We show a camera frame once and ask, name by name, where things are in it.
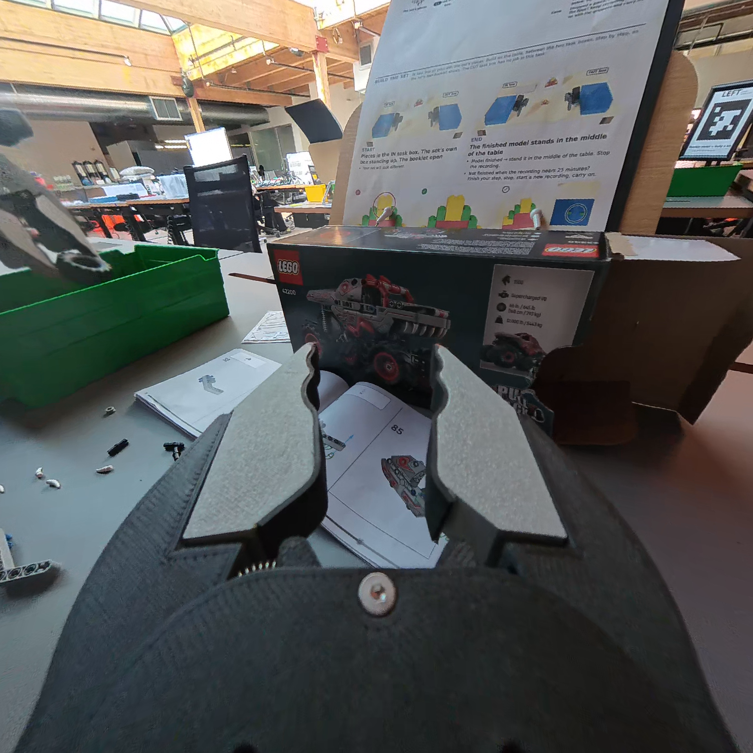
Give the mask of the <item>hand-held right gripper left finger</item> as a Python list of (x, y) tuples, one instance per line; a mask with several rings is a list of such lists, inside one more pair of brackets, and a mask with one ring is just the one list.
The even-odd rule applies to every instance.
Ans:
[(318, 420), (318, 350), (304, 344), (232, 412), (182, 535), (186, 544), (240, 542), (274, 560), (327, 513)]

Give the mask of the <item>small black rubber tire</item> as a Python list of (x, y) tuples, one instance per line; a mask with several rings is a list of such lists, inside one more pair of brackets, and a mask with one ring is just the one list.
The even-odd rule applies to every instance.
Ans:
[(56, 256), (56, 269), (63, 278), (82, 286), (95, 286), (108, 282), (113, 275), (111, 265), (95, 252), (76, 250), (59, 252)]

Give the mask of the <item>green plastic bin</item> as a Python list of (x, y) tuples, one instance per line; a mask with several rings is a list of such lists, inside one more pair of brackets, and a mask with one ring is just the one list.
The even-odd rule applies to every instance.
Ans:
[(675, 168), (666, 196), (723, 196), (741, 169), (741, 164)]
[(106, 250), (113, 279), (81, 287), (2, 275), (1, 399), (54, 403), (229, 315), (217, 249)]

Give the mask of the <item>lego sticker sheet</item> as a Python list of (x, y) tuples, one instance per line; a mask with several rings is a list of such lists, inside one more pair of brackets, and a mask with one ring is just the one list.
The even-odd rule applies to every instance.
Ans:
[(290, 343), (283, 311), (267, 311), (261, 320), (242, 339), (242, 344)]

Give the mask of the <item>black lego set box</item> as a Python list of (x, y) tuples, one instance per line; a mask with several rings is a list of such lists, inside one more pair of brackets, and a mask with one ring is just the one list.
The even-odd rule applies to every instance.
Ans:
[(603, 233), (329, 225), (268, 241), (294, 349), (420, 407), (445, 346), (519, 414), (553, 433), (532, 384), (584, 338), (610, 262)]

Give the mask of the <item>grey angled lego beam assembly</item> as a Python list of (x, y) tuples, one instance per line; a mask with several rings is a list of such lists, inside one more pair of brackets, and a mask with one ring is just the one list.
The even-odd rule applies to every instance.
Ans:
[(12, 553), (12, 537), (1, 529), (1, 586), (28, 586), (31, 583), (47, 583), (54, 580), (61, 570), (54, 560), (40, 560), (28, 564), (16, 564)]

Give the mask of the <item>closed instruction booklet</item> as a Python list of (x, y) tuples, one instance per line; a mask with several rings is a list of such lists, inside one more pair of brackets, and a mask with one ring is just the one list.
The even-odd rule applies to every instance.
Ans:
[(135, 398), (184, 434), (198, 438), (217, 417), (231, 413), (279, 366), (239, 348), (139, 390)]

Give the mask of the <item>open instruction booklet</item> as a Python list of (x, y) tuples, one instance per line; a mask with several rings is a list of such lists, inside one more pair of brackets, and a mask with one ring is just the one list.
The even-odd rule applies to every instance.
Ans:
[(425, 491), (430, 419), (369, 382), (349, 387), (321, 371), (319, 425), (328, 504), (322, 527), (381, 569), (432, 569), (447, 544), (433, 541)]

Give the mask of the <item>computer monitor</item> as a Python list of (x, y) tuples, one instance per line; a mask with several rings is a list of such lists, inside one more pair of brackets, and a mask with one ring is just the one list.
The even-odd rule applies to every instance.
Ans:
[(221, 164), (233, 158), (227, 130), (224, 127), (187, 134), (184, 140), (194, 167)]

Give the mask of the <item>brown cardboard box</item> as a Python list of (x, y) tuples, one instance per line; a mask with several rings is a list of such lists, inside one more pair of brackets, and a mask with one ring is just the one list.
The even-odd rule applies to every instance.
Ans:
[(751, 343), (751, 239), (607, 240), (613, 259), (584, 342), (546, 356), (533, 385), (559, 445), (631, 441), (638, 404), (695, 423)]

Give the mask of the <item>black curved panel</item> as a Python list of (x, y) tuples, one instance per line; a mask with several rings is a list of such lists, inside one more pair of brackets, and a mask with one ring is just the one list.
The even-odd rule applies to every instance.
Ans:
[(343, 138), (343, 130), (338, 120), (320, 99), (310, 99), (286, 106), (284, 109), (311, 145)]

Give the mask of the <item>grey desk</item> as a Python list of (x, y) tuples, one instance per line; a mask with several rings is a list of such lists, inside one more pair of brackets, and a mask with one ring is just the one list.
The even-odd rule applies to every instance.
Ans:
[(723, 196), (668, 197), (661, 210), (661, 219), (748, 219), (752, 202), (739, 193)]

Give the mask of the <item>white instruction poster board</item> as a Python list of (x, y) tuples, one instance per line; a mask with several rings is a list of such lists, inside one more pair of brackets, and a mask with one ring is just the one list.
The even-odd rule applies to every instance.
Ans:
[(616, 231), (683, 2), (391, 2), (345, 225)]

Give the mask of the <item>black framed marker sign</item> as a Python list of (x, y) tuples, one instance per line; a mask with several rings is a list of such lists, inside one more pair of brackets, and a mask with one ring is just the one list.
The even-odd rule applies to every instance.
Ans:
[(717, 84), (678, 156), (681, 161), (727, 161), (751, 124), (752, 80)]

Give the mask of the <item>silver ventilation duct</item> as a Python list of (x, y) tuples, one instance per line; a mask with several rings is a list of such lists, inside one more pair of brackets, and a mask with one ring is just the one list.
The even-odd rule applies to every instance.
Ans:
[[(1, 83), (2, 108), (17, 109), (27, 118), (37, 120), (192, 125), (187, 100), (175, 99), (182, 121), (157, 121), (147, 95)], [(200, 114), (204, 124), (261, 126), (269, 123), (267, 109), (261, 105), (200, 102)]]

